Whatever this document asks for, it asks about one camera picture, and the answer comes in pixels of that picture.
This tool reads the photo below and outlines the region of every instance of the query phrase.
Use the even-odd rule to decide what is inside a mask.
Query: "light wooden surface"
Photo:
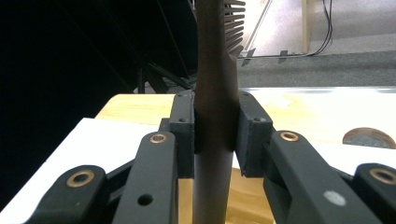
[[[260,89],[251,93],[277,130],[301,133],[312,142],[342,144],[344,134],[358,127],[375,128],[396,139],[396,93],[372,89]],[[96,118],[159,125],[161,118],[169,118],[173,96],[116,95]],[[181,180],[179,185],[179,220],[191,223],[191,182]],[[227,223],[273,223],[262,179],[246,179],[233,170]]]
[[[316,0],[302,0],[303,2],[303,53],[308,53],[312,29],[315,21]]]

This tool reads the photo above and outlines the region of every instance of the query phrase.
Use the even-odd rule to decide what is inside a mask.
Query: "cable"
[[[289,55],[262,55],[262,56],[252,56],[252,57],[240,57],[238,60],[245,60],[245,59],[260,59],[260,58],[277,58],[277,59],[286,59],[286,58],[302,58],[307,56],[315,56],[320,54],[323,50],[329,47],[332,44],[332,0],[330,0],[329,11],[326,8],[326,2],[323,0],[323,11],[324,15],[327,20],[327,34],[323,41],[323,44],[320,48],[313,52],[313,53],[306,53],[306,54],[289,54]]]

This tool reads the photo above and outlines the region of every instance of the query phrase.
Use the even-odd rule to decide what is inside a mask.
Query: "white dot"
[[[344,198],[343,195],[334,191],[334,190],[326,190],[323,193],[323,196],[329,200],[329,202],[338,205],[338,206],[345,206],[347,205],[347,200]]]

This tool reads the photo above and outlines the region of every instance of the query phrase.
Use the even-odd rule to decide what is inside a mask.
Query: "white surface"
[[[64,172],[88,164],[107,173],[134,158],[141,138],[157,126],[83,119],[0,214],[0,223],[23,223],[42,196]],[[333,167],[350,175],[361,163],[378,162],[396,168],[396,150],[311,143]],[[239,168],[236,157],[233,167]]]
[[[0,223],[23,223],[64,172],[97,165],[107,173],[132,160],[140,141],[157,126],[83,119],[0,214]]]

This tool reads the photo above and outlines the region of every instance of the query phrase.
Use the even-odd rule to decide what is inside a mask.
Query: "round hole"
[[[374,168],[370,170],[370,175],[384,184],[396,185],[396,174],[389,170]]]
[[[91,170],[78,171],[67,179],[66,185],[70,188],[79,188],[89,184],[94,177],[95,174]]]
[[[137,203],[142,206],[147,206],[153,201],[151,194],[143,194],[137,199]]]
[[[264,119],[264,118],[255,118],[254,121],[257,121],[257,122],[264,122],[265,119]]]
[[[88,179],[88,175],[87,175],[87,174],[81,174],[81,175],[76,176],[76,177],[74,178],[74,181],[75,181],[76,183],[78,183],[78,182],[84,182],[84,181],[86,181],[87,179]]]
[[[150,137],[149,141],[154,144],[158,144],[166,141],[166,139],[167,139],[166,135],[163,135],[161,133],[156,133]]]
[[[299,139],[298,135],[295,133],[281,133],[280,137],[288,142],[297,142]]]

